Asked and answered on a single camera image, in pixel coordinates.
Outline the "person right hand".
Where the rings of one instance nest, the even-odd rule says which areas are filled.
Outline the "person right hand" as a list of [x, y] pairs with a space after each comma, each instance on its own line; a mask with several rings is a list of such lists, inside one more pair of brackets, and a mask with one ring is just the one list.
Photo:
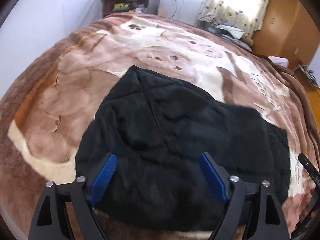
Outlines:
[[[312, 200], [312, 197], [314, 195], [314, 192], [317, 192], [315, 190], [315, 188], [311, 188], [310, 189], [310, 193], [308, 195], [308, 199], [306, 200], [306, 207], [304, 207], [304, 209], [302, 210], [301, 214], [299, 215], [299, 223], [302, 223], [304, 219], [306, 219], [306, 217], [308, 216], [308, 214], [310, 213], [309, 211], [309, 206]], [[315, 217], [317, 216], [317, 214], [319, 213], [319, 209], [314, 210], [312, 212], [312, 214], [310, 215], [311, 219], [315, 219]]]

